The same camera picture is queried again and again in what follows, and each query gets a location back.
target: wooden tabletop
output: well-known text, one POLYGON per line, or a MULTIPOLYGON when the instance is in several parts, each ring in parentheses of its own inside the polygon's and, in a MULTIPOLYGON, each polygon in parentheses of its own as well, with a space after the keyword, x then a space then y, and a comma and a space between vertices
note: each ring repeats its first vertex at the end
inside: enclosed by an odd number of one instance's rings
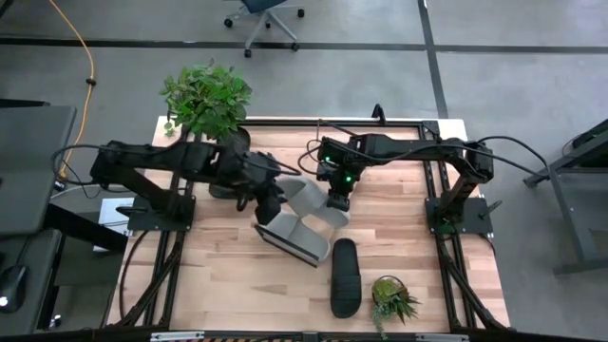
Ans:
MULTIPOLYGON (((165 118, 159 118, 154 145, 168 145, 175 138, 163 134, 165 118)), ((460 120, 440 120, 442 137, 466 139, 460 120)), ((316 127, 247 127, 252 150, 271 152, 281 162, 297 167, 306 142, 315 138, 316 127)), ((355 128, 394 139, 418 139, 413 128, 355 128)), ((321 135, 346 141, 345 134, 322 128, 321 135)), ((314 162, 304 165, 314 169, 314 162)), ((458 173, 448 167, 450 182, 458 173)), ((161 187, 171 174, 147 171, 161 187)), ((320 184, 327 188, 327 183, 320 184)), ((331 239, 351 238, 357 245, 363 285, 363 303, 355 316, 333 317, 330 309, 332 258, 318 268, 262 241, 252 228, 256 203, 243 212, 233 200, 212 199, 207 184, 196 184, 197 212, 187 234, 181 258, 172 330, 374 332, 371 323, 371 284, 380 276, 399 277, 416 296, 418 319, 404 326, 398 318, 387 322, 387 332, 448 332, 446 304, 437 250, 428 233, 424 199, 427 188, 422 163, 396 161, 367 168, 351 195, 351 223, 338 231, 317 227, 331 239)), ((125 307, 139 299, 150 281, 160 233, 143 240, 130 264, 124 284, 125 307)), ((135 238, 129 240, 125 255, 135 238)), ((478 236, 462 236, 465 265, 471 287, 495 317, 508 325, 503 291, 492 250, 478 236)), ((454 291, 459 317, 465 322, 462 296, 454 291)), ((157 305, 162 311, 164 288, 157 305)), ((114 295, 108 323, 118 320, 118 292, 114 295)))

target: potted plant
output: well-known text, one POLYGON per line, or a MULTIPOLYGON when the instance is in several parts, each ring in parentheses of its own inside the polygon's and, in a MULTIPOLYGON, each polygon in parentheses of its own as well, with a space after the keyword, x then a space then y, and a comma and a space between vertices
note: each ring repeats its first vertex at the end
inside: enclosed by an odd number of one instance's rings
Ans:
POLYGON ((417 312, 412 304, 420 304, 415 297, 409 295, 403 282, 392 275, 382 276, 373 282, 371 298, 375 304, 371 310, 371 320, 383 340, 388 339, 382 326, 383 321, 397 314, 405 325, 405 317, 416 317, 417 312))
MULTIPOLYGON (((164 80, 161 91, 169 106, 166 135, 173 135, 175 127, 182 124, 191 133, 202 133, 219 144, 249 150, 249 133, 238 123, 247 116, 245 106, 251 92, 233 66, 214 66, 212 59, 207 66, 184 67, 177 81, 172 76, 164 80)), ((213 185, 209 192, 217 198, 233 197, 231 191, 213 185)))

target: slide sandal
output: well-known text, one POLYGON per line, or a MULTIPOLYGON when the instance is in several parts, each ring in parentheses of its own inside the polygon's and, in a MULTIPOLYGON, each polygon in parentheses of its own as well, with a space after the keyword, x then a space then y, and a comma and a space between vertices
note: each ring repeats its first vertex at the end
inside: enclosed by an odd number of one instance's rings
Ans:
POLYGON ((332 255, 332 313, 337 318, 349 318, 361 306, 361 275, 354 242, 341 238, 333 245, 332 255))

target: computer mouse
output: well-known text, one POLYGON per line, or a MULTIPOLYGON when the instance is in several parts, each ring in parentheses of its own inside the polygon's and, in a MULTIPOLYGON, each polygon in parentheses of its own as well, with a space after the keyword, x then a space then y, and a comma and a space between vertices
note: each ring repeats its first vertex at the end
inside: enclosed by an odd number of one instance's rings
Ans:
POLYGON ((0 313, 11 314, 19 310, 26 298, 26 266, 15 265, 0 275, 0 313))

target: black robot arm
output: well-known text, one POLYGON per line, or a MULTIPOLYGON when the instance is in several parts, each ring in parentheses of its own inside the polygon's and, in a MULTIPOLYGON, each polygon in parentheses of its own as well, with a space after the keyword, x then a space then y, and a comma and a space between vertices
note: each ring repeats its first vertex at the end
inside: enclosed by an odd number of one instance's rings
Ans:
POLYGON ((275 177, 281 171, 270 154, 238 151, 209 142, 175 142, 167 147, 136 145, 112 141, 100 148, 90 175, 107 188, 121 184, 145 199, 145 208, 169 220, 189 224, 194 215, 194 199, 161 189, 136 169, 172 171, 182 179, 215 184, 231 189, 237 197, 237 209, 245 209, 256 199, 256 218, 267 224, 280 212, 282 193, 275 177))
POLYGON ((438 141, 394 140, 382 134, 351 136, 347 143, 324 137, 317 153, 317 179, 330 183, 328 206, 348 211, 349 194, 366 167, 394 161, 448 162, 460 173, 450 191, 442 194, 437 213, 460 222, 464 202, 480 183, 494 176, 492 150, 482 142, 457 138, 438 141))

